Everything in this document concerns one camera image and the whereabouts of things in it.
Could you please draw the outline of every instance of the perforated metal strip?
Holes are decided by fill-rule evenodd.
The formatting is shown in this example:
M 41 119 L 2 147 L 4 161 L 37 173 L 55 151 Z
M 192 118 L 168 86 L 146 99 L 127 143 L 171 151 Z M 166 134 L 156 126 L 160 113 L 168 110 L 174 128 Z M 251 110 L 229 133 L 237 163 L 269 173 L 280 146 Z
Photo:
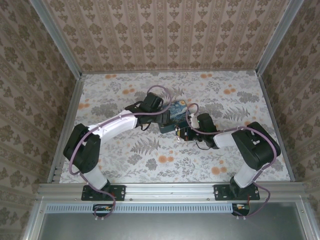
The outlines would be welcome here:
M 45 213 L 93 213 L 93 203 L 49 203 Z M 232 213 L 231 203 L 118 203 L 114 213 Z

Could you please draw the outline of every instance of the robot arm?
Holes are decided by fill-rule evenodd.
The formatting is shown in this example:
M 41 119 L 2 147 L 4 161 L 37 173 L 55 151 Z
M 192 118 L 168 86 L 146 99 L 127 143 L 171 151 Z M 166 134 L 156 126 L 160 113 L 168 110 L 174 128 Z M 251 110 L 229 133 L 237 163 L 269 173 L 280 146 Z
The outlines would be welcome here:
M 218 132 L 208 113 L 200 114 L 197 117 L 192 115 L 190 122 L 192 127 L 204 133 Z M 258 122 L 252 122 L 247 127 L 263 134 L 274 146 L 276 155 L 281 154 L 277 142 Z M 230 191 L 235 198 L 245 193 L 245 188 L 249 187 L 258 178 L 262 169 L 274 159 L 274 152 L 270 144 L 260 135 L 247 129 L 206 135 L 186 127 L 179 129 L 177 135 L 185 141 L 204 141 L 209 148 L 213 149 L 225 147 L 237 147 L 239 149 L 244 163 L 230 180 Z
M 170 112 L 168 110 L 161 114 L 139 115 L 139 113 L 157 112 L 159 108 L 161 108 L 161 106 L 159 106 L 160 103 L 163 103 L 163 100 L 154 93 L 149 92 L 144 101 L 139 101 L 127 106 L 125 110 L 110 119 L 90 126 L 84 126 L 83 124 L 76 125 L 64 148 L 63 155 L 70 161 L 77 144 L 84 135 L 98 127 L 97 130 L 93 131 L 84 140 L 84 143 L 78 149 L 73 160 L 73 165 L 79 169 L 79 172 L 83 174 L 88 182 L 96 189 L 108 191 L 110 183 L 106 177 L 104 177 L 98 166 L 101 145 L 127 130 L 137 127 L 141 127 L 142 129 L 143 124 L 166 124 L 170 119 Z

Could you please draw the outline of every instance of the floral tablecloth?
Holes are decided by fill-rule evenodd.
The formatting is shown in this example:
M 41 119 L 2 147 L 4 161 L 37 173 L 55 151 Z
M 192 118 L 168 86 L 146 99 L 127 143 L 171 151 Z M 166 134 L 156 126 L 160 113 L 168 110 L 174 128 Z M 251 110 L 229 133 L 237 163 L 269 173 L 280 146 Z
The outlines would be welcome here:
M 143 100 L 152 85 L 162 85 L 174 101 L 198 103 L 200 113 L 209 113 L 218 130 L 257 121 L 276 139 L 254 71 L 92 74 L 84 78 L 74 125 L 102 122 Z M 152 92 L 168 101 L 160 88 Z M 206 148 L 203 142 L 199 145 Z M 243 162 L 236 147 L 200 150 L 193 141 L 178 142 L 174 132 L 161 134 L 153 123 L 147 131 L 136 128 L 109 140 L 100 149 L 98 164 L 112 183 L 185 183 L 229 181 Z M 79 176 L 69 174 L 68 164 L 66 160 L 60 183 L 82 183 Z M 290 180 L 282 155 L 259 180 Z

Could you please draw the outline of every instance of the patterned wallpaper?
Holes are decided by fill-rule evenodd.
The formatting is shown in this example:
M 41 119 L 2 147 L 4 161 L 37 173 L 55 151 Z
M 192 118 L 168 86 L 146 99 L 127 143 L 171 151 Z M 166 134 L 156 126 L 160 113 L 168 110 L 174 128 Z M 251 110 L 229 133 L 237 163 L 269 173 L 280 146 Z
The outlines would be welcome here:
M 296 180 L 320 223 L 320 0 L 305 0 L 263 79 Z
M 0 1 L 0 239 L 23 234 L 75 79 L 27 0 Z
M 45 0 L 84 72 L 254 69 L 289 0 Z

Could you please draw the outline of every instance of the black mounting bracket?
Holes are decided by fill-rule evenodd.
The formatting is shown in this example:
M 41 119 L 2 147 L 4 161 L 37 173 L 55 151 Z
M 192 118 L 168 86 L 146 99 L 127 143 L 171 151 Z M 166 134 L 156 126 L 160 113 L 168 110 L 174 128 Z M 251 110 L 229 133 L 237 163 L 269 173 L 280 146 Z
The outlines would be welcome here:
M 213 185 L 213 193 L 216 201 L 247 201 L 248 196 L 251 200 L 260 200 L 259 189 L 257 186 L 251 184 L 246 188 L 243 188 L 243 192 L 237 197 L 230 189 L 230 184 L 216 184 Z
M 126 196 L 125 185 L 110 185 L 108 193 L 114 196 L 116 201 L 124 201 Z M 82 189 L 82 201 L 112 201 L 112 198 L 106 194 L 93 190 L 89 185 L 85 185 Z

